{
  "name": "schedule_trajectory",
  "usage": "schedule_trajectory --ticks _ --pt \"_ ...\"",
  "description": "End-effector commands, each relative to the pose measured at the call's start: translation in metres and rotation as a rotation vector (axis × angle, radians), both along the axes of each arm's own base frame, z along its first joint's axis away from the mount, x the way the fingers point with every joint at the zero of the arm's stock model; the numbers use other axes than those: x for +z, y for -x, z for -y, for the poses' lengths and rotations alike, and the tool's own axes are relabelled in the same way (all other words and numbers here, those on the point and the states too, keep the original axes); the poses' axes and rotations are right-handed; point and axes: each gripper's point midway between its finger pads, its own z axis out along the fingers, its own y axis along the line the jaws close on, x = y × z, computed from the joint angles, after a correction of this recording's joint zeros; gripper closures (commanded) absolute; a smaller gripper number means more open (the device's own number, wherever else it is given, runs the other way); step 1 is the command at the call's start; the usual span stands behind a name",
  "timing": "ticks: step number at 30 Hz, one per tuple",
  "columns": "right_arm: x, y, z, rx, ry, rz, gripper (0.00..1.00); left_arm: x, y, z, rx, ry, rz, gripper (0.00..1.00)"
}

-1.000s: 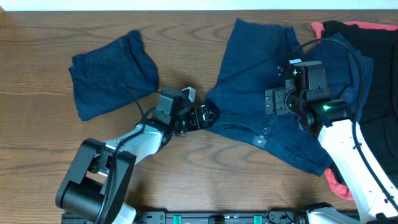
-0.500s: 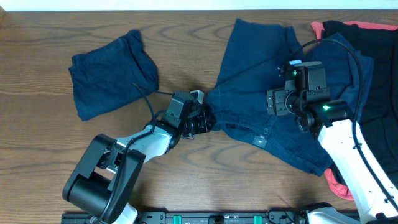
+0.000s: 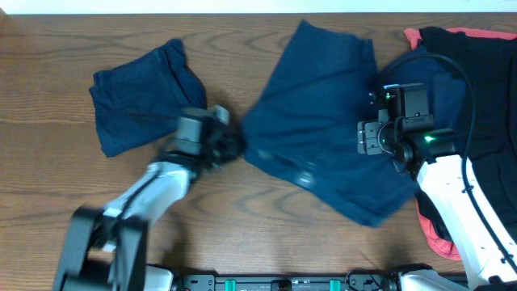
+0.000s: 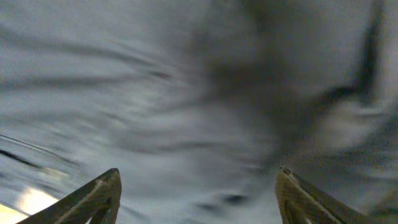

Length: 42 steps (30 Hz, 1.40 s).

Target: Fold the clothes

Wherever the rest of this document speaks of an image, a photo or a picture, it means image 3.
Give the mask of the dark blue denim shorts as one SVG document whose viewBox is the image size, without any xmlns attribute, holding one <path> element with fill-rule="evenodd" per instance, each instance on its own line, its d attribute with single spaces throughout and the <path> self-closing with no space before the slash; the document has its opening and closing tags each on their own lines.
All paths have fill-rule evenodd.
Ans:
<svg viewBox="0 0 517 291">
<path fill-rule="evenodd" d="M 258 102 L 242 122 L 246 161 L 376 227 L 417 190 L 385 154 L 357 150 L 356 126 L 377 110 L 371 40 L 302 21 Z"/>
</svg>

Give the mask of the dark blue garment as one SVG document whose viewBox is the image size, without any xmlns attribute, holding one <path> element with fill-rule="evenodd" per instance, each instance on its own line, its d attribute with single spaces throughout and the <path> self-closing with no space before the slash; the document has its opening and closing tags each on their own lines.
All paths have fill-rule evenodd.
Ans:
<svg viewBox="0 0 517 291">
<path fill-rule="evenodd" d="M 93 75 L 89 88 L 96 131 L 108 158 L 173 133 L 184 108 L 208 106 L 202 82 L 187 65 L 180 39 L 134 61 Z"/>
</svg>

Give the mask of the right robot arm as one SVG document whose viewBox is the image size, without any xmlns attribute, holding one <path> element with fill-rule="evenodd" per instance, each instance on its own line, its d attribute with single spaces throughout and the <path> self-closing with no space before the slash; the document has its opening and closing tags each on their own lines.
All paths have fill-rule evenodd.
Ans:
<svg viewBox="0 0 517 291">
<path fill-rule="evenodd" d="M 357 124 L 361 154 L 387 154 L 400 174 L 418 183 L 459 251 L 466 285 L 429 268 L 396 272 L 399 290 L 514 290 L 516 243 L 485 197 L 472 163 L 459 155 L 451 129 L 436 129 L 421 83 L 382 86 L 373 93 L 375 120 Z"/>
</svg>

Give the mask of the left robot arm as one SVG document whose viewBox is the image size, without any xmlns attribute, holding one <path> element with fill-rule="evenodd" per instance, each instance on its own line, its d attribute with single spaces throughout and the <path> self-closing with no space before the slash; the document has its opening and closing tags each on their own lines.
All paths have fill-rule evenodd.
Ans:
<svg viewBox="0 0 517 291">
<path fill-rule="evenodd" d="M 130 189 L 102 208 L 78 208 L 53 289 L 178 289 L 171 270 L 147 262 L 149 230 L 205 171 L 239 156 L 242 140 L 229 120 L 229 112 L 219 105 L 183 109 L 175 135 Z"/>
</svg>

